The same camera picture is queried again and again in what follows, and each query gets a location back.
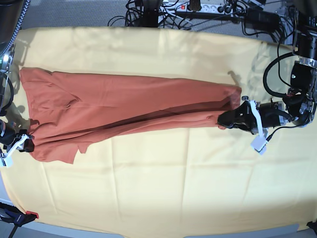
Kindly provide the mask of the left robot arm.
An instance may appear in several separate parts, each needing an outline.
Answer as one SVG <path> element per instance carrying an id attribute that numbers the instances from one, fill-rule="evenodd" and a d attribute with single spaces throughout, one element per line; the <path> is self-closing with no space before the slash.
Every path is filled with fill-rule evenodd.
<path id="1" fill-rule="evenodd" d="M 252 134 L 260 129 L 285 128 L 292 122 L 294 127 L 303 127 L 313 121 L 317 108 L 317 2 L 315 0 L 294 1 L 296 28 L 293 51 L 278 56 L 264 71 L 264 89 L 272 96 L 282 99 L 286 110 L 280 109 L 279 102 L 256 104 L 260 115 L 257 121 L 251 110 L 251 102 L 245 100 L 238 108 L 224 112 L 218 117 L 218 124 L 226 128 L 237 128 Z M 281 60 L 298 56 L 294 62 L 287 93 L 272 91 L 267 84 L 269 70 Z"/>

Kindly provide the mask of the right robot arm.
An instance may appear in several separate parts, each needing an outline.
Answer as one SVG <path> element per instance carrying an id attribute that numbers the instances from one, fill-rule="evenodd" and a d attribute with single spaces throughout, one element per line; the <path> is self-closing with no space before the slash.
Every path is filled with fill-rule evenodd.
<path id="1" fill-rule="evenodd" d="M 0 2 L 0 115 L 6 116 L 14 98 L 9 70 L 15 54 L 15 39 L 29 8 L 29 0 L 2 0 Z M 7 152 L 33 152 L 34 143 L 27 130 L 16 132 L 12 125 L 0 122 L 0 143 Z"/>

